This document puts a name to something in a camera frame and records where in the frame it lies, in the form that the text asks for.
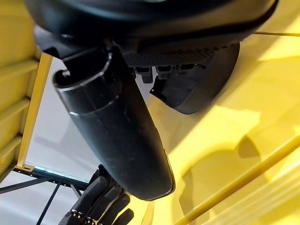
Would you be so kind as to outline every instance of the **white floor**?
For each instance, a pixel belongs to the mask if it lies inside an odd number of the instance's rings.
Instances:
[[[100,162],[69,118],[52,86],[53,73],[63,68],[60,60],[53,59],[27,161],[89,180]],[[153,85],[143,84],[140,76],[137,76],[136,81],[144,99],[147,99]],[[11,172],[0,187],[30,179]],[[46,182],[0,195],[0,225],[35,225],[54,188],[55,184]],[[60,187],[42,224],[57,225],[76,199],[70,188]]]

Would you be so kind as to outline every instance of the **yellow metal frame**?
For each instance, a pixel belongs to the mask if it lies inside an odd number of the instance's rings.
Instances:
[[[0,0],[0,181],[25,164],[52,58],[36,50],[22,0]]]
[[[42,100],[44,93],[44,87],[48,77],[48,72],[51,66],[52,58],[47,54],[42,54],[38,69],[37,76],[34,83],[33,93],[30,100],[30,106],[28,110],[28,115],[26,118],[26,124],[24,128],[24,133],[22,137],[22,142],[20,146],[20,152],[18,156],[18,166],[24,167],[27,151],[29,148],[29,143],[31,141],[31,136],[33,128],[38,115],[38,109]]]

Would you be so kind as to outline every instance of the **black cylindrical tube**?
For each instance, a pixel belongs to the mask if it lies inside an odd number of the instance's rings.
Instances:
[[[53,83],[91,149],[124,189],[143,200],[174,190],[158,131],[118,51],[95,75],[78,81],[59,71]]]

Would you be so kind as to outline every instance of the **robotic finger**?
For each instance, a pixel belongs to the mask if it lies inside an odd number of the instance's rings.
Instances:
[[[64,216],[59,225],[126,225],[134,217],[127,209],[117,219],[118,214],[130,203],[127,194],[115,182],[99,176],[88,186],[83,195]]]

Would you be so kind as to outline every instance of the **perforated black panel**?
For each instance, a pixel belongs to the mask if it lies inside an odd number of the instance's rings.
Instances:
[[[171,66],[199,63],[218,50],[219,48],[206,48],[175,52],[124,53],[123,56],[130,67]]]

